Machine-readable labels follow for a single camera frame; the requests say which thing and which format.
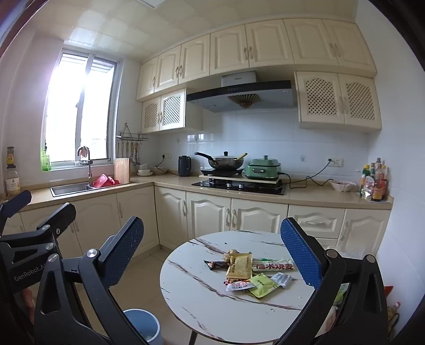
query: beige countertop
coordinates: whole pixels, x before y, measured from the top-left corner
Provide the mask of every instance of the beige countertop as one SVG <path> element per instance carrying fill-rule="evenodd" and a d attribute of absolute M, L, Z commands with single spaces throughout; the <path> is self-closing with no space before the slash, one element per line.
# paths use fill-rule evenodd
<path fill-rule="evenodd" d="M 352 209 L 391 209 L 393 202 L 393 198 L 390 197 L 390 203 L 371 203 L 361 199 L 356 193 L 337 192 L 332 187 L 319 187 L 311 185 L 308 185 L 307 188 L 296 189 L 289 189 L 289 186 L 287 186 L 285 195 L 238 192 L 232 190 L 192 186 L 193 183 L 200 182 L 202 180 L 205 180 L 205 178 L 179 177 L 171 174 L 153 175 L 149 177 L 134 176 L 131 178 L 131 184 L 116 187 L 107 187 L 59 197 L 53 197 L 50 192 L 50 188 L 34 189 L 31 190 L 31 203 L 25 206 L 22 210 L 26 211 L 29 209 L 58 205 L 65 202 L 72 202 L 106 194 L 119 193 L 127 190 L 148 186 L 166 187 L 172 189 L 185 190 L 188 192 L 224 196 L 227 198 L 303 206 L 338 207 Z"/>

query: yellow packet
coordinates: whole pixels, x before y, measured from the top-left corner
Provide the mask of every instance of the yellow packet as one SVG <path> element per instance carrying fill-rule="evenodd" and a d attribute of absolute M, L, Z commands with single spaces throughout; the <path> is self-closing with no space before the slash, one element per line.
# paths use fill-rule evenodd
<path fill-rule="evenodd" d="M 252 277 L 252 253 L 230 255 L 230 265 L 226 278 L 249 279 Z"/>
<path fill-rule="evenodd" d="M 279 286 L 264 273 L 256 275 L 248 280 L 255 285 L 255 287 L 249 289 L 249 291 L 257 298 L 264 297 Z"/>

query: faucet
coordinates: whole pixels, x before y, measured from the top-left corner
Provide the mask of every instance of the faucet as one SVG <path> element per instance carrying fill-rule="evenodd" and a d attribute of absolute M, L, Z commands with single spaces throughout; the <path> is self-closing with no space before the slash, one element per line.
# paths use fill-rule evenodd
<path fill-rule="evenodd" d="M 93 180 L 93 173 L 91 172 L 91 165 L 93 164 L 93 161 L 90 159 L 90 149 L 87 146 L 81 146 L 77 150 L 77 156 L 83 156 L 88 158 L 88 183 L 91 185 Z"/>

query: metal bolt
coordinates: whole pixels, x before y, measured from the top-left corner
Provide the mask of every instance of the metal bolt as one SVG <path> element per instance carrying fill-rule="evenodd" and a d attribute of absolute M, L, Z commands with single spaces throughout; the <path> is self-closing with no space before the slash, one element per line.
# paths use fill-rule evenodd
<path fill-rule="evenodd" d="M 95 257 L 97 255 L 97 250 L 96 249 L 89 249 L 87 251 L 87 256 L 88 257 Z"/>
<path fill-rule="evenodd" d="M 373 255 L 367 255 L 366 260 L 369 261 L 370 263 L 376 262 L 376 259 Z"/>
<path fill-rule="evenodd" d="M 56 259 L 58 258 L 57 254 L 52 254 L 49 256 L 49 258 L 47 259 L 48 262 L 54 262 L 56 261 Z"/>
<path fill-rule="evenodd" d="M 46 250 L 52 250 L 54 248 L 54 244 L 52 242 L 46 244 Z"/>
<path fill-rule="evenodd" d="M 329 256 L 329 257 L 331 257 L 332 259 L 334 259 L 334 258 L 336 258 L 336 257 L 338 256 L 338 253 L 337 253 L 337 251 L 336 251 L 336 250 L 329 249 L 329 250 L 326 252 L 326 255 L 327 255 L 327 256 Z"/>

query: blue trash bin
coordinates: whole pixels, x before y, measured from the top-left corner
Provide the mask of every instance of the blue trash bin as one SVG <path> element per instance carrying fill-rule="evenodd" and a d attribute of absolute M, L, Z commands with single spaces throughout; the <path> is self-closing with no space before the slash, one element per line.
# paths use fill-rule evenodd
<path fill-rule="evenodd" d="M 143 309 L 128 309 L 124 315 L 150 345 L 164 345 L 159 321 L 154 314 Z"/>

